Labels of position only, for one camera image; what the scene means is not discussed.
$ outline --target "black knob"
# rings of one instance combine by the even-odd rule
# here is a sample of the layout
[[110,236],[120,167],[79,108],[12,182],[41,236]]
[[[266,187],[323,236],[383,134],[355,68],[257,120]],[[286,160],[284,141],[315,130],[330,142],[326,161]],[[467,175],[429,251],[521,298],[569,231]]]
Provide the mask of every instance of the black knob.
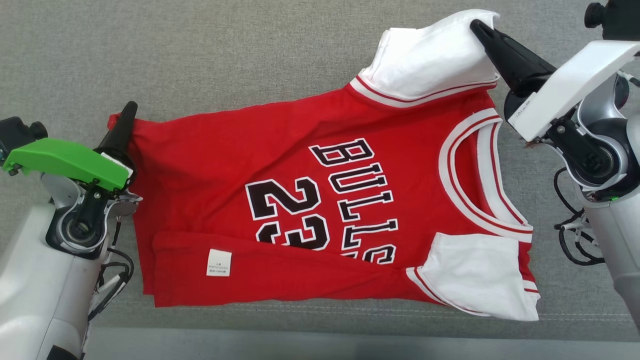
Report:
[[36,140],[44,139],[49,136],[47,128],[39,121],[31,124],[31,126],[29,126],[29,130],[31,130],[31,134]]
[[587,11],[584,13],[584,25],[593,29],[602,24],[604,19],[605,8],[600,3],[591,3],[587,6]]

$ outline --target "gray fabric surface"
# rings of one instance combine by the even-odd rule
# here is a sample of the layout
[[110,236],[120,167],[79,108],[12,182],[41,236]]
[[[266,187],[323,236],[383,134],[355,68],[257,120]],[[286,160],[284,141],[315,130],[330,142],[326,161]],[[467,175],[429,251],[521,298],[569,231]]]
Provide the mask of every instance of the gray fabric surface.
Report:
[[[0,0],[0,118],[39,120],[52,137],[94,146],[107,116],[128,100],[138,102],[140,117],[164,121],[320,94],[371,62],[384,29],[427,26],[467,8],[499,12],[501,30],[561,64],[600,36],[582,25],[589,2]],[[502,84],[493,92],[499,107],[505,93]],[[542,295],[539,322],[476,318],[404,300],[154,309],[141,295],[138,272],[98,324],[637,341],[605,266],[573,265],[557,244],[552,225],[569,215],[551,186],[560,160],[545,149],[524,149],[507,127],[500,155],[506,191],[536,228],[531,268]],[[563,186],[570,191],[568,182]],[[2,176],[0,189],[2,251],[15,222],[47,195],[34,176]],[[120,245],[137,257],[130,222]]]

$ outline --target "red jersey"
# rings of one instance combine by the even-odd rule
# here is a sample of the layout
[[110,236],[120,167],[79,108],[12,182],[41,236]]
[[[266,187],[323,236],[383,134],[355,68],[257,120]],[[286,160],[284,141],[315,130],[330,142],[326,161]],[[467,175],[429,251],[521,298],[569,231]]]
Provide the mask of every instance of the red jersey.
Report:
[[402,298],[537,320],[495,82],[407,99],[358,76],[293,102],[136,120],[144,292],[156,306]]

